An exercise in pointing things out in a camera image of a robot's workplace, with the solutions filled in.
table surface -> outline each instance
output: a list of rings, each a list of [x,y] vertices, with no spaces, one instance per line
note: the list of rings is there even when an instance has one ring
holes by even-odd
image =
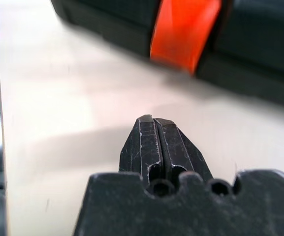
[[[72,235],[88,177],[117,171],[144,114],[175,121],[214,177],[284,171],[283,107],[73,29],[49,0],[0,0],[0,83],[10,236]]]

white table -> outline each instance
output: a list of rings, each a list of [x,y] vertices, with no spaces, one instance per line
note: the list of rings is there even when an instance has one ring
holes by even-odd
[[[88,177],[115,172],[135,119],[171,119],[215,177],[284,171],[284,108],[147,63],[56,17],[49,0],[0,0],[10,236],[70,236]]]

orange grip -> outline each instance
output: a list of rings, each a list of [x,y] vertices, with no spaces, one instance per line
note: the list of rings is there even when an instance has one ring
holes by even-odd
[[[221,0],[162,0],[151,59],[194,73],[221,9]]]

black tool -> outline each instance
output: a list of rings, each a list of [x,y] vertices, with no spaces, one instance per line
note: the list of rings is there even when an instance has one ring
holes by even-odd
[[[213,179],[172,121],[138,118],[119,170],[91,176],[74,236],[284,236],[284,174]]]

